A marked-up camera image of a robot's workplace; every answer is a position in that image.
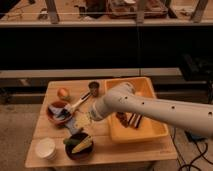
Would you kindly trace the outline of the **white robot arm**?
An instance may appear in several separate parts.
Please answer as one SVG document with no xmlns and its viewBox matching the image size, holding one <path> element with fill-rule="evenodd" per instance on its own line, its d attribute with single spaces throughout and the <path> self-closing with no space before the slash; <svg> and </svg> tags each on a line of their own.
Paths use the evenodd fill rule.
<svg viewBox="0 0 213 171">
<path fill-rule="evenodd" d="M 143 97 L 134 90 L 130 82 L 110 88 L 88 108 L 88 122 L 102 121 L 114 112 L 129 112 L 213 139 L 213 105 Z"/>
</svg>

